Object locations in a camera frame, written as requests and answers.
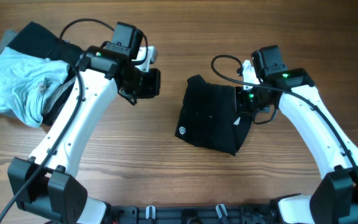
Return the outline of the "black t-shirt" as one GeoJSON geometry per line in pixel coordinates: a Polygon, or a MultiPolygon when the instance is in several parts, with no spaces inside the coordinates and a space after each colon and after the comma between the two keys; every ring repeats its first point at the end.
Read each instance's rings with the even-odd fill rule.
{"type": "Polygon", "coordinates": [[[206,82],[201,75],[187,79],[175,136],[188,144],[235,156],[252,124],[235,109],[233,86],[206,82]]]}

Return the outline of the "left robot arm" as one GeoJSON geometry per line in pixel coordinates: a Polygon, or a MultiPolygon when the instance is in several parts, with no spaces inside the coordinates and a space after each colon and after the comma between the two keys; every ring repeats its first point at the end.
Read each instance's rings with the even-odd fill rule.
{"type": "Polygon", "coordinates": [[[29,158],[14,158],[7,174],[10,205],[53,223],[111,223],[110,204],[77,181],[85,146],[117,96],[135,105],[160,89],[156,49],[136,26],[118,22],[111,41],[89,47],[73,66],[71,93],[47,136],[29,158]]]}

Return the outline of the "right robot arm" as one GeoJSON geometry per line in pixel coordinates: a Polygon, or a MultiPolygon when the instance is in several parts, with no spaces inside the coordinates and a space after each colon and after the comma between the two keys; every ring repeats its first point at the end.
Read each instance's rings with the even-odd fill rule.
{"type": "Polygon", "coordinates": [[[276,45],[251,57],[253,67],[242,66],[245,85],[236,90],[237,110],[280,110],[304,140],[321,176],[313,195],[276,201],[279,222],[358,223],[358,147],[327,110],[305,69],[289,70],[276,45]]]}

